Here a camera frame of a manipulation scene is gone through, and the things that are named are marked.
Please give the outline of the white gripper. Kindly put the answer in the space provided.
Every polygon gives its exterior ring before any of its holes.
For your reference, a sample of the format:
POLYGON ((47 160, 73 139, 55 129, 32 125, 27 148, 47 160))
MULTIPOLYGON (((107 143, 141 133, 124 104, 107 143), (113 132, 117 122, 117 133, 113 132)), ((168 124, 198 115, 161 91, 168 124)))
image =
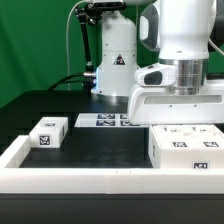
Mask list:
POLYGON ((128 119, 133 125, 224 123, 224 79, 207 80, 193 95, 174 95, 177 69, 159 63, 135 71, 128 119))

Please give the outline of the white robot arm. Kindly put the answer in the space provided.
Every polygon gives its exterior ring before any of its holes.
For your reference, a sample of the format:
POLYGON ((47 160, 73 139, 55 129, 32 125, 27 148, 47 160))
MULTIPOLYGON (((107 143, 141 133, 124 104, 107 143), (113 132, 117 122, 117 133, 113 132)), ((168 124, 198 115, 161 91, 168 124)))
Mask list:
POLYGON ((224 123, 224 80, 208 80, 222 0, 85 0, 102 19, 94 97, 128 101, 133 125, 224 123))

